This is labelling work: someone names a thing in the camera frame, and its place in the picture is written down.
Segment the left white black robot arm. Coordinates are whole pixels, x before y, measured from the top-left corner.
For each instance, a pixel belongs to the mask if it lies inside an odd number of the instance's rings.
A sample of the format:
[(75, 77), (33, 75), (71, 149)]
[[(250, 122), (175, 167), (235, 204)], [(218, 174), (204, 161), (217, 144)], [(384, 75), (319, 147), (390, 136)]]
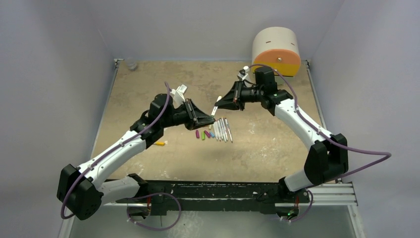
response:
[(175, 108), (169, 94), (157, 94), (149, 109), (117, 142), (95, 158), (77, 167), (68, 164), (61, 170), (57, 189), (57, 198), (62, 202), (61, 218), (91, 217), (102, 204), (105, 192), (100, 188), (105, 180), (163, 137), (166, 128), (184, 125), (187, 130), (196, 130), (214, 122), (214, 117), (200, 110), (191, 99)]

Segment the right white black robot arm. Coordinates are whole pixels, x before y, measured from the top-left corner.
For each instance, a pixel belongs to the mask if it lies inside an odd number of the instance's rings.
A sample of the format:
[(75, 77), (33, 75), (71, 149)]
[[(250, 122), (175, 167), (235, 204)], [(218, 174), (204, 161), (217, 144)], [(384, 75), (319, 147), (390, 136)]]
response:
[(215, 103), (219, 109), (244, 110), (246, 103), (259, 102), (300, 138), (308, 149), (304, 167), (279, 180), (278, 195), (291, 201), (298, 191), (334, 180), (348, 171), (347, 139), (332, 134), (311, 119), (297, 104), (295, 93), (280, 90), (275, 76), (280, 73), (268, 65), (256, 64), (255, 82), (246, 81), (242, 69), (229, 92)]

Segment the purple cap marker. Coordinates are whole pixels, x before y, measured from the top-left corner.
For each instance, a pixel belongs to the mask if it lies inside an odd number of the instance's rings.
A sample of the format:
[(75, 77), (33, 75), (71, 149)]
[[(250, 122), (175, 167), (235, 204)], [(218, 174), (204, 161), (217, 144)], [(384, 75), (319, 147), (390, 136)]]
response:
[(224, 120), (225, 120), (225, 125), (226, 125), (226, 129), (227, 129), (227, 133), (229, 135), (229, 139), (230, 139), (231, 143), (233, 143), (233, 136), (232, 136), (231, 129), (230, 129), (230, 126), (229, 126), (229, 123), (228, 123), (228, 119), (227, 118), (224, 118)]

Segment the clear plastic cup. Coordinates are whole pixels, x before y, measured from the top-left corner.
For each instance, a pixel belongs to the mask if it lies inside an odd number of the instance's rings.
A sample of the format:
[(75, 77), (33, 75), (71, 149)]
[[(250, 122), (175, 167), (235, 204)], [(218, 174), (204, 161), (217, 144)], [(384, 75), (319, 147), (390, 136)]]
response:
[(130, 71), (135, 71), (138, 67), (137, 62), (133, 58), (126, 58), (125, 63)]

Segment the dark green cap marker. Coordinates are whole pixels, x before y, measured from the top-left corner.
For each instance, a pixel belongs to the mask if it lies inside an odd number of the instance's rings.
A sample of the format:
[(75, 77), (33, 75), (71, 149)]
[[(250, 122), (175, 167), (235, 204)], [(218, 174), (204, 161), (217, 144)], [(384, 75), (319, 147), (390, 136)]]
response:
[[(222, 98), (222, 96), (218, 96), (218, 98), (217, 98), (216, 102), (218, 102), (219, 100), (221, 100), (221, 98)], [(210, 114), (212, 117), (214, 117), (214, 116), (215, 116), (217, 109), (218, 109), (218, 106), (214, 106), (214, 107), (213, 107), (212, 112), (211, 112), (211, 114)]]

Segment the round three-drawer cabinet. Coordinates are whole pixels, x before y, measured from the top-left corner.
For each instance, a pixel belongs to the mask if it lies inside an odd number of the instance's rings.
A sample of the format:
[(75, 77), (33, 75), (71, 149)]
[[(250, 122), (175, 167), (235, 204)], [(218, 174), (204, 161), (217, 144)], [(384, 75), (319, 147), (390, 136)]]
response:
[(253, 40), (252, 63), (266, 64), (283, 76), (294, 77), (301, 65), (296, 34), (285, 27), (261, 30)]

